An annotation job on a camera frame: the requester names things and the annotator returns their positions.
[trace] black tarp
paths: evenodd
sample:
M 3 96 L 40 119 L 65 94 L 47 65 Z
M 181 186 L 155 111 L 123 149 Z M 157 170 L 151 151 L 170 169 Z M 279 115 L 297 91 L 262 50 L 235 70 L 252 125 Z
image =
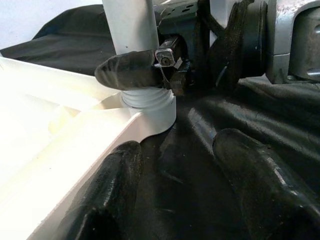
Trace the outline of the black tarp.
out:
M 33 40 L 0 52 L 92 76 L 115 54 L 102 5 L 71 9 L 48 22 Z M 240 130 L 272 148 L 288 171 L 320 195 L 320 84 L 242 79 L 230 94 L 212 89 L 178 97 L 173 127 L 141 143 L 144 169 L 130 239 L 251 239 L 239 194 L 214 156 L 214 137 L 223 129 Z M 222 144 L 235 150 L 241 144 L 236 140 Z M 43 227 L 34 239 L 41 239 L 41 231 L 47 237 L 57 233 L 57 226 Z

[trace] black cloth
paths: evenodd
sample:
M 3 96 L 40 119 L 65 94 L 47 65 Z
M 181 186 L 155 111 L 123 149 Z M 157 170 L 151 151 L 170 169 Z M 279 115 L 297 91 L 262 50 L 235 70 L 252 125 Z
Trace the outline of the black cloth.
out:
M 102 5 L 69 10 L 33 40 L 0 52 L 92 76 L 115 54 Z M 238 129 L 270 145 L 320 195 L 319 122 L 319 84 L 272 85 L 263 77 L 247 78 L 228 95 L 207 90 L 177 97 L 174 126 L 141 143 L 144 169 L 130 239 L 251 239 L 237 196 L 214 161 L 215 135 Z M 56 232 L 48 227 L 45 234 Z

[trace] gray machine part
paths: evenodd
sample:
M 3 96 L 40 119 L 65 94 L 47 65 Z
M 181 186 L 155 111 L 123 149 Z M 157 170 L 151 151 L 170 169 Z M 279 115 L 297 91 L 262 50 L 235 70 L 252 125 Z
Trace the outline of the gray machine part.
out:
M 320 7 L 299 14 L 293 28 L 289 74 L 320 81 Z
M 292 82 L 289 64 L 294 22 L 300 13 L 316 7 L 320 0 L 268 1 L 266 76 L 273 84 Z

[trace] white wall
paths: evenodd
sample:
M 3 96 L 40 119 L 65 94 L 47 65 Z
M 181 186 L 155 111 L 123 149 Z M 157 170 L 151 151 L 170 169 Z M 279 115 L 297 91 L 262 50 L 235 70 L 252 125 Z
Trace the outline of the white wall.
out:
M 65 10 L 91 4 L 102 1 L 0 0 L 0 50 L 31 40 L 45 23 Z

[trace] white pole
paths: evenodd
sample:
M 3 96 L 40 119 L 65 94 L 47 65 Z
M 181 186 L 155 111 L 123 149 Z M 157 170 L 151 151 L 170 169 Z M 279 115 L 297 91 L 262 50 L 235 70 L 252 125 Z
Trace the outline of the white pole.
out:
M 159 47 L 152 0 L 102 0 L 102 3 L 117 55 Z M 153 87 L 133 89 L 123 91 L 122 99 L 130 107 L 145 109 L 161 96 L 166 101 L 165 92 L 168 90 Z

